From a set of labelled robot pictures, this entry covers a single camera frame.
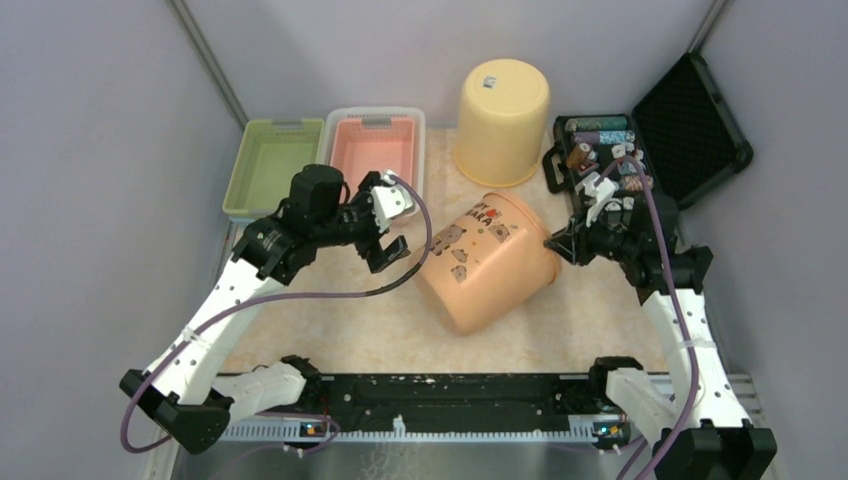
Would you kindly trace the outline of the pink plastic basket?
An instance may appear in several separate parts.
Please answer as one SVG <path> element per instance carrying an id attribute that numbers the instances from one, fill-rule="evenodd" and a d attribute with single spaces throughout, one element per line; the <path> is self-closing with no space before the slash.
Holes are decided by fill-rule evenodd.
<path id="1" fill-rule="evenodd" d="M 358 187 L 370 171 L 386 170 L 415 186 L 416 133 L 416 122 L 409 117 L 343 119 L 336 126 L 329 164 L 351 187 Z"/>

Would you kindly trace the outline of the yellow capybara bucket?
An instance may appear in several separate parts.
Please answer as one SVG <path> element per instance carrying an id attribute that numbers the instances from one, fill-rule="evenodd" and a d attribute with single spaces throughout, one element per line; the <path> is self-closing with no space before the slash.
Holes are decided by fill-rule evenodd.
<path id="1" fill-rule="evenodd" d="M 517 59 L 489 60 L 465 78 L 454 147 L 457 168 L 470 180 L 508 188 L 540 164 L 551 94 L 544 74 Z"/>

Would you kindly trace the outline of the orange capybara bucket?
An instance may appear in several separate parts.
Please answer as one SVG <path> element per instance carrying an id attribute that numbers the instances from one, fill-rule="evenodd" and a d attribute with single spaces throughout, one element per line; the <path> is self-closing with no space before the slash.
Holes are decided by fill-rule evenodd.
<path id="1" fill-rule="evenodd" d="M 427 255 L 414 281 L 446 329 L 470 335 L 554 283 L 559 257 L 536 212 L 507 191 L 485 194 L 413 254 Z"/>

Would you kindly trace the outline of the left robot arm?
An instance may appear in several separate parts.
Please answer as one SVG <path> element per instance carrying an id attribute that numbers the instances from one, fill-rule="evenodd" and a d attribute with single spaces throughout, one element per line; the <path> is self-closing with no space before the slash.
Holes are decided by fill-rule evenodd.
<path id="1" fill-rule="evenodd" d="M 166 351 L 143 369 L 127 371 L 120 389 L 129 402 L 121 420 L 122 448 L 134 412 L 143 412 L 191 454 L 214 445 L 232 424 L 279 406 L 308 413 L 320 386 L 304 360 L 283 359 L 256 371 L 225 376 L 225 359 L 261 305 L 292 298 L 289 285 L 324 248 L 351 246 L 379 273 L 409 254 L 404 237 L 381 240 L 391 223 L 426 207 L 392 171 L 366 174 L 351 188 L 343 173 L 311 164 L 295 174 L 289 194 L 269 215 L 250 223 L 231 250 L 212 290 Z"/>

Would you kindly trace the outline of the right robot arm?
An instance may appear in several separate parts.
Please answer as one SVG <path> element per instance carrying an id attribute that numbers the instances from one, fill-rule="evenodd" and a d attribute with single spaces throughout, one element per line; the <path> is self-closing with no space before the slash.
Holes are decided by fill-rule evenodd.
<path id="1" fill-rule="evenodd" d="M 597 257 L 618 263 L 636 290 L 662 347 L 673 394 L 667 397 L 630 357 L 599 357 L 586 385 L 600 412 L 619 408 L 651 457 L 638 478 L 760 479 L 777 453 L 774 434 L 755 426 L 733 391 L 709 326 L 704 277 L 713 260 L 705 246 L 676 251 L 676 202 L 640 195 L 631 209 L 607 204 L 583 211 L 544 245 L 570 264 Z"/>

